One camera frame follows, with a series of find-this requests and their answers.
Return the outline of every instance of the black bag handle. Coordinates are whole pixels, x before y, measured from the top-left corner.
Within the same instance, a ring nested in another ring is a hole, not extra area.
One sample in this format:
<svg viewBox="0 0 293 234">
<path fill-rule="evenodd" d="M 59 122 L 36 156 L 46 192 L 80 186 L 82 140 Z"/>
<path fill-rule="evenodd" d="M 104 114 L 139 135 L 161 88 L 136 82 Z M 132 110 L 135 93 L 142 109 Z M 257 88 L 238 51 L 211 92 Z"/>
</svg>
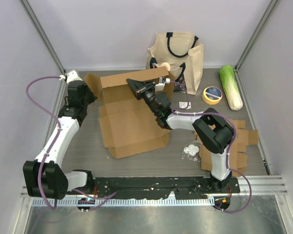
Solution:
<svg viewBox="0 0 293 234">
<path fill-rule="evenodd" d="M 166 37 L 167 37 L 167 49 L 168 49 L 168 51 L 169 51 L 172 55 L 174 55 L 175 57 L 177 57 L 177 58 L 183 58 L 183 57 L 187 56 L 187 55 L 188 55 L 188 52 L 186 52 L 184 55 L 177 55 L 177 54 L 175 54 L 174 52 L 171 51 L 169 43 L 170 43 L 170 38 L 172 37 L 172 34 L 173 34 L 173 33 L 166 33 Z M 195 46 L 196 41 L 197 41 L 198 39 L 199 39 L 199 38 L 198 38 L 197 36 L 194 36 L 194 42 L 193 42 L 193 44 L 192 44 L 192 46 L 191 46 L 190 49 L 192 49 L 192 48 Z"/>
<path fill-rule="evenodd" d="M 152 69 L 153 68 L 153 64 L 154 63 L 157 63 L 157 61 L 156 61 L 156 58 L 155 57 L 152 57 L 151 59 L 150 59 L 150 68 Z"/>
<path fill-rule="evenodd" d="M 179 67 L 182 67 L 180 75 L 176 78 L 176 82 L 179 82 L 180 78 L 184 75 L 185 69 L 186 69 L 186 64 L 182 63 Z"/>
</svg>

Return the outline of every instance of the tote bag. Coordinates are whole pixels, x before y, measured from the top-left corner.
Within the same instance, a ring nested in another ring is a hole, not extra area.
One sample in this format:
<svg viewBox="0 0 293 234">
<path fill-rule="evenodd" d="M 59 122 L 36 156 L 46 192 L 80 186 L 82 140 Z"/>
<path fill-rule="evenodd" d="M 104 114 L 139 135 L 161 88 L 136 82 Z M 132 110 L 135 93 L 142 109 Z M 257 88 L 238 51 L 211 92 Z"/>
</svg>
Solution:
<svg viewBox="0 0 293 234">
<path fill-rule="evenodd" d="M 183 84 L 189 94 L 195 95 L 203 72 L 204 46 L 192 33 L 157 33 L 155 45 L 148 49 L 146 68 L 170 65 L 176 82 Z"/>
</svg>

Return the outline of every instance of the robotic arm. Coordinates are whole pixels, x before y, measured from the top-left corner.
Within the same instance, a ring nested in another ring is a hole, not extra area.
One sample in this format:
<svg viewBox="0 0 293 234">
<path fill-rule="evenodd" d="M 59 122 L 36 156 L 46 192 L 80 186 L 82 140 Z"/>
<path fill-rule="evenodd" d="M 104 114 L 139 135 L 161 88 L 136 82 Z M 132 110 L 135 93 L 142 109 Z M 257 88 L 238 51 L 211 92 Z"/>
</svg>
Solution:
<svg viewBox="0 0 293 234">
<path fill-rule="evenodd" d="M 42 175 L 43 191 L 47 198 L 54 199 L 63 199 L 67 191 L 75 188 L 93 188 L 91 171 L 75 170 L 65 174 L 61 170 L 67 147 L 87 115 L 87 106 L 96 99 L 87 84 L 78 77 L 76 71 L 67 73 L 65 81 L 68 85 L 68 104 L 60 109 L 58 115 L 62 130 L 45 160 Z M 38 168 L 58 129 L 59 127 L 56 126 L 49 141 L 35 160 L 26 161 L 23 166 L 26 187 L 30 196 L 41 196 L 37 182 Z"/>
<path fill-rule="evenodd" d="M 144 99 L 156 116 L 156 121 L 161 128 L 186 129 L 197 132 L 202 143 L 211 152 L 212 171 L 210 177 L 212 186 L 217 191 L 226 187 L 231 178 L 231 172 L 226 167 L 225 150 L 232 140 L 233 128 L 223 118 L 212 115 L 212 113 L 217 113 L 216 110 L 208 108 L 200 116 L 173 112 L 167 94 L 155 93 L 157 85 L 154 81 L 141 82 L 127 79 L 127 83 L 138 100 Z M 209 127 L 211 125 L 215 125 L 213 130 Z"/>
</svg>

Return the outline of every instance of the roll of tape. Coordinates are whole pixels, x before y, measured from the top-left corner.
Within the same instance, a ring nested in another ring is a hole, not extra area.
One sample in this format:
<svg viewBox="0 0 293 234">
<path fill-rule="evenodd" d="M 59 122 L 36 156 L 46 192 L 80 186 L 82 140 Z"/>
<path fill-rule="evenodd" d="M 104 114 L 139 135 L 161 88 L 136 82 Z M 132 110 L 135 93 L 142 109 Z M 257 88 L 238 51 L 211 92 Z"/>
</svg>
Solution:
<svg viewBox="0 0 293 234">
<path fill-rule="evenodd" d="M 161 65 L 160 65 L 160 67 L 166 67 L 166 69 L 168 70 L 168 71 L 170 71 L 170 64 L 168 63 L 168 62 L 163 62 L 163 63 L 161 63 Z"/>
<path fill-rule="evenodd" d="M 207 87 L 203 92 L 203 100 L 209 105 L 215 105 L 220 102 L 223 93 L 217 87 Z"/>
</svg>

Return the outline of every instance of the small cardboard box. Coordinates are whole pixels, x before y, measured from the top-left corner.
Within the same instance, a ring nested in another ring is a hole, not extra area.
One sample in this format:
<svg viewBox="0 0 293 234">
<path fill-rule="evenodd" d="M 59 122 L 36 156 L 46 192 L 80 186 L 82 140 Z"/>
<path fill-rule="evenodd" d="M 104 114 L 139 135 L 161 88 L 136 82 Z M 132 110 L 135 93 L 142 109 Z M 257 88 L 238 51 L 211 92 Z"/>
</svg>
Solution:
<svg viewBox="0 0 293 234">
<path fill-rule="evenodd" d="M 245 169 L 248 165 L 248 156 L 243 154 L 246 152 L 247 145 L 257 145 L 258 144 L 258 131 L 252 130 L 248 131 L 245 128 L 245 120 L 232 120 L 235 127 L 237 128 L 237 138 L 231 146 L 230 149 L 230 157 L 229 157 L 229 165 L 232 169 L 236 169 L 241 173 L 245 173 Z M 205 148 L 204 145 L 201 146 L 200 150 L 200 158 L 201 158 L 201 169 L 211 171 L 212 163 L 210 151 Z M 239 177 L 238 173 L 233 172 L 233 176 Z"/>
<path fill-rule="evenodd" d="M 166 67 L 99 77 L 87 74 L 84 81 L 104 105 L 99 107 L 103 143 L 114 158 L 123 158 L 167 146 L 170 130 L 157 125 L 155 115 L 132 94 L 126 79 L 138 81 L 159 77 L 175 80 Z M 171 99 L 173 83 L 166 84 L 164 92 Z"/>
</svg>

